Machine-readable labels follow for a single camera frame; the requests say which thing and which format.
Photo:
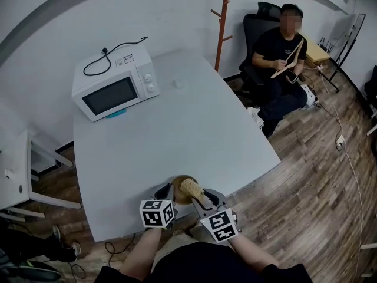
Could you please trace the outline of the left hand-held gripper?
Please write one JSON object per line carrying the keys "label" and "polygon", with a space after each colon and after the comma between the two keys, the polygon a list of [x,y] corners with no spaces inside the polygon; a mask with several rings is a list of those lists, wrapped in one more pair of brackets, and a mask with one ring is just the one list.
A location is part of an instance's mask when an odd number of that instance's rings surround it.
{"label": "left hand-held gripper", "polygon": [[175,188],[172,183],[167,183],[148,199],[142,200],[139,212],[143,227],[167,228],[177,216],[175,209]]}

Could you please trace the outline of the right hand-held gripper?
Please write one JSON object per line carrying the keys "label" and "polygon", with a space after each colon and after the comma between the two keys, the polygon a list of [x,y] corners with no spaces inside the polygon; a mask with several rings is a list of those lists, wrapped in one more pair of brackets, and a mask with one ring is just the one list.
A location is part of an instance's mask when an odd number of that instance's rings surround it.
{"label": "right hand-held gripper", "polygon": [[212,213],[212,208],[206,208],[195,197],[191,198],[200,219],[200,223],[206,228],[216,243],[222,243],[239,234],[231,208],[227,207],[224,194],[213,189],[203,189],[205,197],[217,208],[218,212]]}

